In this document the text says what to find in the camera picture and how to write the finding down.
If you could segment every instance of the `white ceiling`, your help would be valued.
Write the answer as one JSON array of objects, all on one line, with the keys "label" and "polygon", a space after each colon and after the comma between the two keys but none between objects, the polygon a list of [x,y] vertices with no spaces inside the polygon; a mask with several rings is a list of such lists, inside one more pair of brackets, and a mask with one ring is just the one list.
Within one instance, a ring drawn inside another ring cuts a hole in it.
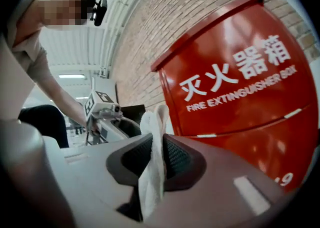
[{"label": "white ceiling", "polygon": [[[139,0],[107,0],[108,10],[101,26],[92,21],[73,30],[43,28],[40,42],[47,51],[51,73],[74,98],[91,91],[92,76],[107,77],[114,49]],[[60,79],[59,74],[84,74],[86,79]],[[24,106],[53,104],[35,87]]]}]

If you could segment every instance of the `wall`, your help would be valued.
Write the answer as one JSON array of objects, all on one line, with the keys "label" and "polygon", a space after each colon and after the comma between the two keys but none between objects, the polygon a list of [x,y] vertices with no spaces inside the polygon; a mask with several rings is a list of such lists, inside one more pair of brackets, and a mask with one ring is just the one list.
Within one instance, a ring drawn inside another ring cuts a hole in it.
[{"label": "wall", "polygon": [[[187,29],[232,0],[141,0],[120,39],[111,78],[121,106],[144,104],[152,110],[164,103],[151,64]],[[286,25],[309,62],[320,56],[307,24],[286,0],[265,0],[265,7]]]}]

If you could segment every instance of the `man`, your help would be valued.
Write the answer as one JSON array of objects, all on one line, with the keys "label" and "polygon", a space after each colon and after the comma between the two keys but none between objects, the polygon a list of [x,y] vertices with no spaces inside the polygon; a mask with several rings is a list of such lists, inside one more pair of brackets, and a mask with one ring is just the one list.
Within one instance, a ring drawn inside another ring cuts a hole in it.
[{"label": "man", "polygon": [[[47,53],[39,42],[43,27],[83,25],[96,0],[20,0],[7,24],[5,38],[8,47],[41,90],[56,106],[75,122],[86,127],[83,107],[61,88],[51,75]],[[23,109],[20,121],[36,127],[43,136],[69,147],[63,115],[52,105]]]}]

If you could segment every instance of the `white towel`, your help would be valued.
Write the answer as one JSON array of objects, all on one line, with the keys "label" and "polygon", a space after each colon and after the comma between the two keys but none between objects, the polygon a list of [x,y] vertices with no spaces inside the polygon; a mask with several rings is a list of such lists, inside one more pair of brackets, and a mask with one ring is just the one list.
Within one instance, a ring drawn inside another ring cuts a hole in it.
[{"label": "white towel", "polygon": [[154,112],[143,114],[140,123],[142,134],[152,133],[151,159],[138,180],[138,191],[143,220],[155,210],[164,195],[166,167],[163,157],[163,134],[169,108],[165,104],[158,105]]}]

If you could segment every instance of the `ceiling light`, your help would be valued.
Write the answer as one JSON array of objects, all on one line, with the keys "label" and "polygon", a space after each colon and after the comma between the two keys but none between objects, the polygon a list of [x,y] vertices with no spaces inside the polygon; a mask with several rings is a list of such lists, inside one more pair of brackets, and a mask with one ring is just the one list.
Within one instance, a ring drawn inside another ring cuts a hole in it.
[{"label": "ceiling light", "polygon": [[60,79],[85,79],[86,76],[83,74],[60,74]]}]

